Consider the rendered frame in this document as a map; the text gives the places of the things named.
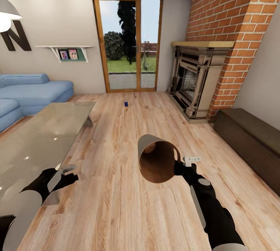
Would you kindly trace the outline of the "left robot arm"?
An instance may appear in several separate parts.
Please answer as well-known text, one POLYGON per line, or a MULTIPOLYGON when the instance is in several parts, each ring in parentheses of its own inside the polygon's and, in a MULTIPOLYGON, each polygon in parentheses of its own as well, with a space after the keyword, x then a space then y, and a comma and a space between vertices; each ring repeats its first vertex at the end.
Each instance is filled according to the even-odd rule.
POLYGON ((16 251, 42 203, 55 190, 79 180, 75 164, 45 170, 22 192, 0 207, 0 251, 16 251))

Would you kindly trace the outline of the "trash can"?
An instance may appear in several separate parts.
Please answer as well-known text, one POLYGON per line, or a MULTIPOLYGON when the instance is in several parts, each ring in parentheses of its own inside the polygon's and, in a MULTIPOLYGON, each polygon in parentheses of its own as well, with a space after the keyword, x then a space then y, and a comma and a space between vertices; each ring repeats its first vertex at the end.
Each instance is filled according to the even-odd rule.
POLYGON ((179 164, 180 152, 177 147, 164 139, 145 134, 138 140, 138 165, 141 175, 151 183, 164 183, 174 174, 175 153, 179 164))

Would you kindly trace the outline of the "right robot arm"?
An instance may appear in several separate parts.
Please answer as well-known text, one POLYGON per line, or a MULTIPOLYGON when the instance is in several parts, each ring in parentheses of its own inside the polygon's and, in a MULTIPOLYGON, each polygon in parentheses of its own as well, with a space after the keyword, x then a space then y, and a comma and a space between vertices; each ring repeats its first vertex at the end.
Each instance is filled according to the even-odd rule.
POLYGON ((212 251, 248 251, 240 235, 236 232, 235 223, 226 208, 222 208, 216 199, 215 190, 210 181, 196 173, 200 156, 185 156, 184 163, 175 161, 174 174, 183 176, 191 189, 199 219, 203 229, 208 233, 212 251))

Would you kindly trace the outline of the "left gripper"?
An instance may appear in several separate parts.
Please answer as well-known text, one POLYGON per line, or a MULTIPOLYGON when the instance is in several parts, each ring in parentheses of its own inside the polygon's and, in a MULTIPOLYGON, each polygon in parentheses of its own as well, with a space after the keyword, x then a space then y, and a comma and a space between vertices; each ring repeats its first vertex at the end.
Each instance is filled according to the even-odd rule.
POLYGON ((77 175, 74 175, 73 173, 68 175, 63 175, 63 183, 59 187, 55 187, 51 192, 54 192, 55 190, 58 190, 60 188, 63 188, 67 185, 73 184, 75 181, 79 180, 77 175))

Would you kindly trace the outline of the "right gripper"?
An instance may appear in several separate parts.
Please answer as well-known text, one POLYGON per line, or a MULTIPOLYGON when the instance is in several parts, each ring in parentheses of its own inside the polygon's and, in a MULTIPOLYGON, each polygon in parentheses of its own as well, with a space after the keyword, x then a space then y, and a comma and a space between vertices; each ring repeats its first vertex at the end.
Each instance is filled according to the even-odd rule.
POLYGON ((196 172, 196 165, 194 163, 191 163, 191 167, 186 167, 183 164, 179 164, 177 161, 175 161, 176 164, 174 164, 174 174, 176 176, 183 176, 183 178, 186 180, 186 175, 190 172, 196 172))

